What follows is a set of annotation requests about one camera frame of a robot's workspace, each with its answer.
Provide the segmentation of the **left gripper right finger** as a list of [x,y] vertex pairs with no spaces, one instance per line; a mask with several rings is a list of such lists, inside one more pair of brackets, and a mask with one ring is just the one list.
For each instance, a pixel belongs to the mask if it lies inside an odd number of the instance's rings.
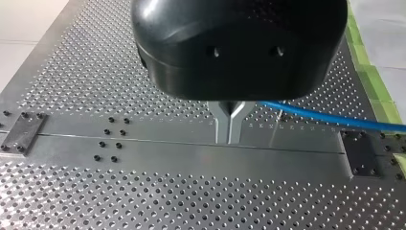
[[255,102],[237,102],[230,116],[229,144],[238,144],[240,141],[242,123],[254,109]]

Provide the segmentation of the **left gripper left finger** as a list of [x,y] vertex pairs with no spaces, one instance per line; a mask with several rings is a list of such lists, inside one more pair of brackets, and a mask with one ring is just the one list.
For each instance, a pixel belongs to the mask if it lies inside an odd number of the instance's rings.
[[207,105],[215,119],[215,142],[217,144],[227,144],[230,115],[226,103],[207,102]]

